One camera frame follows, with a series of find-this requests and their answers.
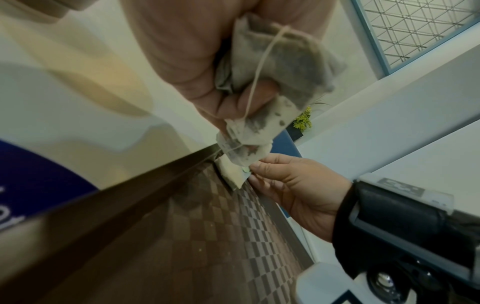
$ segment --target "human hand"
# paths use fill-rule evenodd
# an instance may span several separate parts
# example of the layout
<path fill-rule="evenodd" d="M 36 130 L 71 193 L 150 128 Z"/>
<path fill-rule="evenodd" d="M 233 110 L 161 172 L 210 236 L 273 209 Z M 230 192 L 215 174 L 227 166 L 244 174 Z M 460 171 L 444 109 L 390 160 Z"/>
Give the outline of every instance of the human hand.
<path fill-rule="evenodd" d="M 250 184 L 303 228 L 331 242 L 337 211 L 352 183 L 311 159 L 269 154 L 250 166 Z"/>
<path fill-rule="evenodd" d="M 224 119 L 245 115 L 251 86 L 225 96 L 214 84 L 214 59 L 234 22 L 245 12 L 320 38 L 336 0 L 122 0 L 131 28 L 157 74 L 224 131 Z M 278 93 L 272 80 L 258 82 L 249 114 Z"/>

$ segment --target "tea bag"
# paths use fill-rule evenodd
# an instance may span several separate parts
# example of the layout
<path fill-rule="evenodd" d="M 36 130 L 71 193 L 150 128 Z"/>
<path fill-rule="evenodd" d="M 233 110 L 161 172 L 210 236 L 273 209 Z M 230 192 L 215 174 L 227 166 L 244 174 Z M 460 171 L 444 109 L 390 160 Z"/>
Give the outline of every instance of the tea bag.
<path fill-rule="evenodd" d="M 235 22 L 231 49 L 216 69 L 216 88 L 227 94 L 240 93 L 254 81 L 261 58 L 271 47 L 259 78 L 274 80 L 279 94 L 250 117 L 225 120 L 230 138 L 217 135 L 224 153 L 239 166 L 265 157 L 275 136 L 315 100 L 334 90 L 334 77 L 345 67 L 308 34 L 290 29 L 277 37 L 283 28 L 245 14 Z"/>

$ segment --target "checkered tile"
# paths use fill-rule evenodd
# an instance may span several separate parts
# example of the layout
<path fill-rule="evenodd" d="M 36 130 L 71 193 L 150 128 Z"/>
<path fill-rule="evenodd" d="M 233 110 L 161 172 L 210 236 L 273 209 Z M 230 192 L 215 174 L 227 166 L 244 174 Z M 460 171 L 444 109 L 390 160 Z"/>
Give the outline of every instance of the checkered tile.
<path fill-rule="evenodd" d="M 289 303 L 301 272 L 251 186 L 210 165 L 42 302 Z"/>

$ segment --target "white string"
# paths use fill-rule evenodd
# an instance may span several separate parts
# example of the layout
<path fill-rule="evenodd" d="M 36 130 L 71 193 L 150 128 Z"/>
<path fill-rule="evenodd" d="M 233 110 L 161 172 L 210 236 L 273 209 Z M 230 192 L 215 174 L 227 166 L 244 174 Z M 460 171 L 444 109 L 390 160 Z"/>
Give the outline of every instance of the white string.
<path fill-rule="evenodd" d="M 274 48 L 274 45 L 277 44 L 277 42 L 280 40 L 280 38 L 282 38 L 283 35 L 285 35 L 286 32 L 288 32 L 290 30 L 290 26 L 284 26 L 280 29 L 280 31 L 275 35 L 275 37 L 272 39 L 272 41 L 270 41 L 269 45 L 267 46 L 267 48 L 265 49 L 265 51 L 263 52 L 261 58 L 260 58 L 260 61 L 258 62 L 258 65 L 256 67 L 256 71 L 255 71 L 255 77 L 253 79 L 253 83 L 252 83 L 252 86 L 251 86 L 251 90 L 250 90 L 250 95 L 248 97 L 248 102 L 246 104 L 246 110 L 245 110 L 245 114 L 243 116 L 243 119 L 245 119 L 248 115 L 249 115 L 249 111 L 250 111 L 250 105 L 252 104 L 252 99 L 254 97 L 254 92 L 255 92 L 255 89 L 257 88 L 257 82 L 259 81 L 259 78 L 260 78 L 260 72 L 262 71 L 262 68 L 264 67 L 264 63 L 265 61 L 267 60 L 267 57 L 270 55 L 270 52 L 272 51 L 272 49 Z M 232 148 L 230 150 L 227 150 L 227 151 L 224 151 L 224 154 L 227 154 L 228 152 L 231 152 L 233 150 L 236 150 L 240 147 L 242 147 L 243 145 L 240 144 L 239 146 L 235 147 L 235 148 Z"/>

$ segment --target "green plant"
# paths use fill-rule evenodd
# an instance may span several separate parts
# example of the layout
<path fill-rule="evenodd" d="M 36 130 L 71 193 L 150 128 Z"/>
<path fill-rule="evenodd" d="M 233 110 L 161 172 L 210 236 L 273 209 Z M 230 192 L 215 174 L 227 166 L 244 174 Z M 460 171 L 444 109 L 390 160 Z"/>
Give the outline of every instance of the green plant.
<path fill-rule="evenodd" d="M 312 114 L 312 109 L 308 107 L 303 113 L 301 113 L 294 121 L 293 127 L 299 129 L 302 133 L 312 127 L 312 122 L 310 121 L 310 115 Z"/>

